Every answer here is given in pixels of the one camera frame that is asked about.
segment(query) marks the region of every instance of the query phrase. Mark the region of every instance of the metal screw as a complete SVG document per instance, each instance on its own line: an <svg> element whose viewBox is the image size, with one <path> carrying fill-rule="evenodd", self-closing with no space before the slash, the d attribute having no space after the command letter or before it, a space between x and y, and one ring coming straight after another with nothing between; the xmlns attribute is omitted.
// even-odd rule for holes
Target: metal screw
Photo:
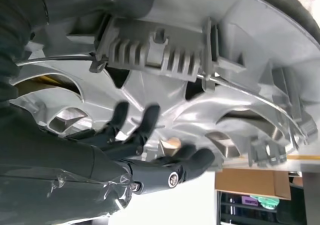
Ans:
<svg viewBox="0 0 320 225"><path fill-rule="evenodd" d="M174 188L177 186L179 182L179 176L177 172L174 171L169 176L169 179L168 180L168 183L169 184L169 187Z"/></svg>
<svg viewBox="0 0 320 225"><path fill-rule="evenodd" d="M133 182L130 184L130 188L134 192L137 192L140 189L140 185L139 183Z"/></svg>

